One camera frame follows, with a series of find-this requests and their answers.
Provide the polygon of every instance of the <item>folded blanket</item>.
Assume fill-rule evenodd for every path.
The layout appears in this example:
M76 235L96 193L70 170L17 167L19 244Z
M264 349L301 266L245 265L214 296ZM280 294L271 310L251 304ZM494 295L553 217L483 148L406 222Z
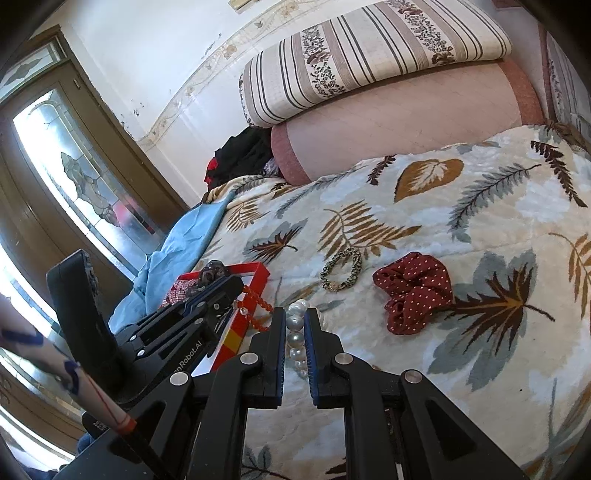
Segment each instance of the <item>folded blanket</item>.
M385 0L267 48L239 81L247 121L271 127L326 99L383 79L508 55L511 43L463 0Z

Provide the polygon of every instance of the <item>window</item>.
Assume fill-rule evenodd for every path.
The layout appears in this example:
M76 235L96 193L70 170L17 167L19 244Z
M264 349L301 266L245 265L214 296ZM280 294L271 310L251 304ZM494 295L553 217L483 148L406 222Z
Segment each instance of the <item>window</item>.
M52 40L13 66L0 82L0 102L30 78L64 58L57 40Z
M164 234L107 169L57 89L24 108L14 125L51 194L89 240L133 280Z

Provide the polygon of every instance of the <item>leaf pattern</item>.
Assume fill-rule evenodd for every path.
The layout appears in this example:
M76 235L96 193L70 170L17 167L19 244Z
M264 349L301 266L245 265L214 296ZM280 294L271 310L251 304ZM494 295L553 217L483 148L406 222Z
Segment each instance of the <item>leaf pattern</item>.
M573 187L573 179L570 177L569 169L566 167L566 163L561 160L561 158L564 157L564 154L558 149L558 147L532 140L531 148L542 155L545 158L546 163L550 165L552 170L554 170L554 175L556 175L556 178L562 185L566 195L569 196L569 200L571 202L574 200L574 202L580 207L586 207L587 204L580 199L579 194Z
M470 236L466 233L468 220L478 211L493 203L495 198L503 198L513 193L513 187L524 182L530 177L530 171L541 167L538 163L525 168L518 163L511 166L500 167L497 172L485 173L483 180L477 180L462 192L462 198L458 200L452 210L447 226L450 228L452 238L460 242L470 242Z
M333 476L330 480L346 480L347 462L340 463L326 471L325 475L334 475L336 473L345 473L345 475Z
M561 139L570 145L573 151L591 154L591 142L587 141L574 125L547 119L544 130L546 134L549 134L551 130L558 134Z
M392 227L379 223L370 213L371 207L360 200L343 209L332 212L333 217L320 232L319 252L326 249L324 259L347 248L357 248L368 259L369 253L380 256L380 247L395 249L394 240L412 235L421 228L420 225L410 227Z
M297 190L299 187L294 187L289 183L278 183L275 185L271 191L273 192L273 196L271 197L273 200L285 195L286 193L292 192L293 190Z
M307 219L302 220L295 225L283 222L268 238L257 238L248 242L244 248L244 256L250 257L253 261L268 264L286 247L297 252L297 248L289 242L304 228L307 221Z
M240 478L242 480L259 480L266 478L268 475L273 478L291 480L285 475L271 471L271 462L271 449L268 445L265 445L256 457L252 449L248 445L245 445L242 454L242 472Z
M526 311L548 312L528 303L535 286L537 262L529 250L507 265L492 252L485 252L472 283L456 284L454 304L440 328L451 330L437 346L428 373L450 373L473 363L467 384L472 391L494 380L511 359L526 327Z
M532 480L534 478L552 478L573 453L583 434L583 429L587 425L584 420L591 406L591 383L583 389L558 430L554 432L556 384L557 379L555 378L552 387L552 402L548 413L548 448L540 456L521 467Z
M285 212L287 211L287 209L289 209L293 204L295 204L295 202L301 200L302 198L304 198L305 196L307 196L309 193L312 192L316 192L318 190L322 190L325 189L326 187L328 187L329 185L333 184L336 181L339 181L340 179L345 178L347 175L352 174L353 172L356 172L358 170L359 167L353 167L350 170L344 171L342 173L337 173L336 175L328 175L326 177L320 177L318 180L316 180L314 183L312 183L311 185L308 185L306 187L303 187L303 190L298 193L297 195L293 196L292 198L290 198L289 200L287 200L283 205L281 205L278 209L277 209L277 213L275 214L275 216L277 218L283 218L283 215L285 214Z
M454 181L460 176L463 168L464 164L458 158L445 161L422 160L411 163L398 179L394 203Z
M31 60L29 63L20 64L17 68L17 71L14 72L10 77L6 80L3 86L10 85L15 80L21 80L27 77L27 74L31 71L31 69L37 65L42 59L34 59Z
M587 304L591 301L591 297L589 296L591 275L588 270L591 266L591 255L588 255L591 252L591 240L588 240L589 234L581 235L574 243L561 233L550 232L549 235L563 238L570 245L569 283L574 278L574 300L577 301L578 299L581 303L581 320L583 320L587 313ZM591 315L591 305L589 305L589 314Z
M228 230L231 232L237 232L242 228L246 228L252 225L255 220L264 217L268 212L259 213L256 204L257 199L252 199L247 202L243 202L236 208L232 209L228 219Z
M262 176L262 175L257 175L256 178L253 178L252 180L248 180L248 181L244 182L242 185L238 186L238 188L236 188L236 196L240 195L241 193L248 192L249 190L252 190L253 188L258 187L259 185L262 185L266 181L267 181L267 177Z
M378 164L372 169L372 171L368 175L368 183L370 185L378 185L379 181L378 178L382 174L385 168L389 167L394 160L396 160L396 155L387 155L384 157L383 160L380 160Z

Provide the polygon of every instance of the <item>red polka dot scrunchie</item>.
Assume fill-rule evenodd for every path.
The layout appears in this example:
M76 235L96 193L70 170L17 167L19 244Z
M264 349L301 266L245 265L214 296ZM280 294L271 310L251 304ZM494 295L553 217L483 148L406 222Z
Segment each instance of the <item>red polka dot scrunchie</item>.
M410 252L374 273L374 283L391 300L384 307L388 330L394 335L420 332L435 309L453 301L447 268L431 255Z

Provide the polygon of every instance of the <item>leaf-patterned blanket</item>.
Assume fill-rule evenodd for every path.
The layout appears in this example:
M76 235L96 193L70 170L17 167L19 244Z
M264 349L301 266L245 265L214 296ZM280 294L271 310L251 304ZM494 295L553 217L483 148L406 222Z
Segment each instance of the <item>leaf-patterned blanket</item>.
M530 477L560 470L591 416L586 153L546 127L519 127L365 160L304 187L251 186L196 268L264 261L265 300L308 299L345 351L389 372L423 371ZM325 262L348 247L364 258L358 282L322 290ZM372 273L411 251L445 264L454 305L419 334L395 336ZM316 410L286 360L283 406L249 415L243 479L343 478L344 456L342 412Z

